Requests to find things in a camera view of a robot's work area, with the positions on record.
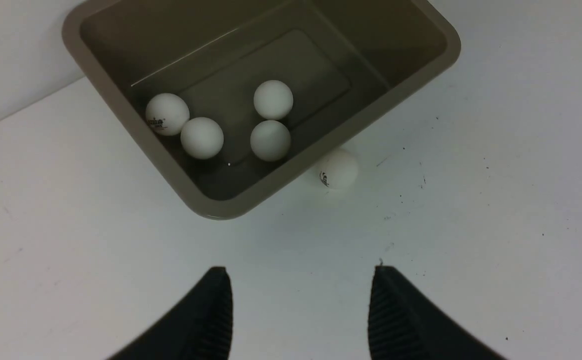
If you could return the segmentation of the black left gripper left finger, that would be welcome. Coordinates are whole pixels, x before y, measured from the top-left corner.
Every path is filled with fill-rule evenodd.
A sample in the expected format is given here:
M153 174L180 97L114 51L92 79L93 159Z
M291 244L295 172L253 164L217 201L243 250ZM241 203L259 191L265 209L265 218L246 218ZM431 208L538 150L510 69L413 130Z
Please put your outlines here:
M227 360L233 340L233 289L227 269L211 267L154 325L111 360Z

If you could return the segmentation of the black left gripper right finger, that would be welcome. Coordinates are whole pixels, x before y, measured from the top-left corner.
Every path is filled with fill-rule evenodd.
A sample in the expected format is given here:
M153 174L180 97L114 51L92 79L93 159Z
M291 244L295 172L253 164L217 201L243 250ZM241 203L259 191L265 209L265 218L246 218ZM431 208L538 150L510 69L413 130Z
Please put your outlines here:
M376 266L369 299L373 360L502 360L393 266Z

